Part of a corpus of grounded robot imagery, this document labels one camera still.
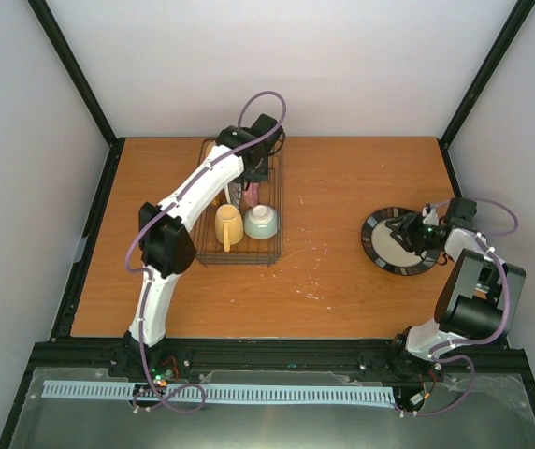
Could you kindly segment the grey wire dish rack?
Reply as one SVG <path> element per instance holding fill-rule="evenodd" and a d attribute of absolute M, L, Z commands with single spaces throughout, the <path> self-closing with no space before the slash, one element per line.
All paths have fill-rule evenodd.
<path fill-rule="evenodd" d="M 203 265 L 272 265 L 282 255 L 283 151 L 264 159 L 247 178 L 231 181 L 197 220 L 193 238 L 196 259 Z M 227 251 L 221 242 L 216 213 L 223 205 L 237 208 L 242 237 Z"/>

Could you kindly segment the white blue striped plate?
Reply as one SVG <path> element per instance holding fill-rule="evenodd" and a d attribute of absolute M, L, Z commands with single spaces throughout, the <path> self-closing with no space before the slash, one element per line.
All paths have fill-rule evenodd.
<path fill-rule="evenodd" d="M 226 202 L 235 208 L 240 207 L 242 199 L 242 186 L 240 183 L 232 181 L 224 188 Z"/>

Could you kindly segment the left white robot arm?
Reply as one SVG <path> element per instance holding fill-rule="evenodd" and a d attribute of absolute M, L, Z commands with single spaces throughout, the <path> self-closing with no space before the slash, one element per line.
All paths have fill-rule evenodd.
<path fill-rule="evenodd" d="M 142 275 L 137 311 L 128 328 L 139 345 L 129 363 L 153 376 L 163 354 L 153 347 L 166 335 L 170 301 L 196 248 L 190 232 L 197 219 L 228 183 L 261 165 L 282 134 L 282 121 L 262 114 L 251 127 L 230 125 L 214 140 L 209 154 L 172 194 L 139 210 L 139 230 L 124 258 L 125 269 Z"/>

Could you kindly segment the yellow ceramic mug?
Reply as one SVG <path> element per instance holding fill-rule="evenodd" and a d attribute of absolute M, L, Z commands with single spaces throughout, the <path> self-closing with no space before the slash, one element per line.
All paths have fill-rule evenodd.
<path fill-rule="evenodd" d="M 242 216 L 239 210 L 230 204 L 220 206 L 215 213 L 214 228 L 216 239 L 229 253 L 233 245 L 241 242 L 244 234 Z"/>

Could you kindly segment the light green ceramic bowl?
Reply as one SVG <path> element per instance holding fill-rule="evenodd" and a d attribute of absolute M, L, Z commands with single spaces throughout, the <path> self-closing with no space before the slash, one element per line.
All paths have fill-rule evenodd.
<path fill-rule="evenodd" d="M 271 206 L 259 204 L 244 215 L 244 232 L 251 239 L 270 239 L 279 230 L 278 212 Z"/>

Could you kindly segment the pink polka dot plate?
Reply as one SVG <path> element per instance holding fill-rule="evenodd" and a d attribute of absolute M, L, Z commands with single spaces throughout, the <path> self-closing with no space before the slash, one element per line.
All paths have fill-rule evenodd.
<path fill-rule="evenodd" d="M 260 184 L 258 182 L 250 182 L 247 189 L 243 192 L 244 202 L 251 209 L 259 204 L 259 190 Z"/>

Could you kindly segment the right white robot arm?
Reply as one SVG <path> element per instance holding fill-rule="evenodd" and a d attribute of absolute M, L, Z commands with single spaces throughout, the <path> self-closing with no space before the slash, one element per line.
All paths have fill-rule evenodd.
<path fill-rule="evenodd" d="M 457 348 L 481 346 L 506 337 L 525 283 L 525 271 L 504 261 L 487 243 L 485 232 L 473 225 L 481 203 L 516 215 L 495 200 L 454 197 L 445 214 L 427 203 L 420 213 L 389 220 L 391 239 L 408 253 L 422 256 L 435 250 L 454 262 L 436 303 L 433 318 L 409 326 L 393 339 L 387 364 L 390 370 L 423 372 L 433 363 L 447 363 L 444 355 Z"/>

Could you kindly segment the black striped plate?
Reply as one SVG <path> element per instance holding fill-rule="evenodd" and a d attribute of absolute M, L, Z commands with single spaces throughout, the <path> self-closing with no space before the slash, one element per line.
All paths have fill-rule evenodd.
<path fill-rule="evenodd" d="M 377 267 L 398 276 L 416 276 L 433 268 L 441 256 L 441 251 L 430 249 L 416 255 L 402 248 L 387 224 L 402 219 L 413 210 L 389 207 L 374 211 L 362 225 L 361 244 L 369 260 Z"/>

